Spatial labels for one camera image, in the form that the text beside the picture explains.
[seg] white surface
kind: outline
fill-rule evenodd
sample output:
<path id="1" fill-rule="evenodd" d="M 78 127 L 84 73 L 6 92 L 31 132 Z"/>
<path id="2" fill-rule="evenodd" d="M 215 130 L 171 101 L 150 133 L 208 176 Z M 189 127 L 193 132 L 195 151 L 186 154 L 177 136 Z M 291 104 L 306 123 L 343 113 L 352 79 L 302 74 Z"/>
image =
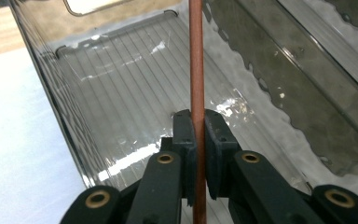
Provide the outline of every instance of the white surface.
<path id="1" fill-rule="evenodd" d="M 84 189 L 27 50 L 0 55 L 0 223 L 59 223 Z"/>

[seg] clamp jaw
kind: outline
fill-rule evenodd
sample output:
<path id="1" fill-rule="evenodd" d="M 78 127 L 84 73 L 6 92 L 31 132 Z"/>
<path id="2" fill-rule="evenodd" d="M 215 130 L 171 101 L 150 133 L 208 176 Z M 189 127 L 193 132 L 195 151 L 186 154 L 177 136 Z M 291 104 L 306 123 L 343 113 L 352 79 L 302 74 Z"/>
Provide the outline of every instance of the clamp jaw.
<path id="1" fill-rule="evenodd" d="M 283 179 L 269 161 L 241 149 L 223 117 L 205 111 L 206 178 L 213 199 L 229 198 L 234 223 L 356 223 L 358 196 L 338 186 L 316 187 L 309 196 Z M 189 110 L 173 116 L 173 137 L 161 139 L 143 178 L 119 192 L 85 190 L 62 224 L 180 223 L 182 198 L 195 200 L 197 144 Z"/>

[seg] transparent plastic tray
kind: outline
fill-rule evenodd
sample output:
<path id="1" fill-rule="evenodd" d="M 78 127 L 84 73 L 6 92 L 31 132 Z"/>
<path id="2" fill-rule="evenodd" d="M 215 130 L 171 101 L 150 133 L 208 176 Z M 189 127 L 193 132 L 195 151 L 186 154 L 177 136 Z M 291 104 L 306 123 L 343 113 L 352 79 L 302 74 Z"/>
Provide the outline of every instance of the transparent plastic tray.
<path id="1" fill-rule="evenodd" d="M 351 74 L 277 1 L 204 4 L 206 107 L 294 188 L 358 193 Z M 86 185 L 124 189 L 142 178 L 172 135 L 172 114 L 190 108 L 186 1 L 134 0 L 83 16 L 63 1 L 11 6 Z M 208 209 L 229 219 L 225 201 Z M 183 216 L 190 221 L 185 206 Z"/>

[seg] copper pipe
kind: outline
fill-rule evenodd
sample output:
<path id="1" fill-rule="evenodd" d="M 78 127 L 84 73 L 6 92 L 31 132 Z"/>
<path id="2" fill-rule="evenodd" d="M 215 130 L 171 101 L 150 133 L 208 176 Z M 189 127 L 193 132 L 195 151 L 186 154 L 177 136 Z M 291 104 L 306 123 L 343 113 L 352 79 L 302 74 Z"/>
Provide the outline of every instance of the copper pipe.
<path id="1" fill-rule="evenodd" d="M 203 78 L 202 0 L 188 0 L 190 17 L 191 119 L 198 146 L 196 200 L 193 223 L 206 223 L 205 106 Z"/>

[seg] screw hole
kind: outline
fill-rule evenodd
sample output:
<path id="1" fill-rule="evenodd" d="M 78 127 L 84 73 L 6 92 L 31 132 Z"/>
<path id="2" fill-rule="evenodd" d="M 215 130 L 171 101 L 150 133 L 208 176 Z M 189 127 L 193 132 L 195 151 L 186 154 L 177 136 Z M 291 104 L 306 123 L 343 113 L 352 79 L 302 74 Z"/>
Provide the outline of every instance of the screw hole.
<path id="1" fill-rule="evenodd" d="M 353 198 L 343 191 L 337 189 L 330 189 L 324 193 L 324 196 L 328 199 L 328 201 L 340 207 L 354 207 Z"/>
<path id="2" fill-rule="evenodd" d="M 253 153 L 244 153 L 242 155 L 242 159 L 244 161 L 247 161 L 247 162 L 250 162 L 250 163 L 256 163 L 256 162 L 259 162 L 260 159 L 258 158 L 258 156 L 256 156 L 255 154 Z"/>
<path id="3" fill-rule="evenodd" d="M 106 205 L 110 200 L 110 194 L 105 190 L 97 190 L 91 193 L 86 199 L 88 208 L 100 208 Z"/>
<path id="4" fill-rule="evenodd" d="M 168 154 L 163 154 L 157 158 L 159 163 L 167 164 L 173 161 L 173 156 Z"/>

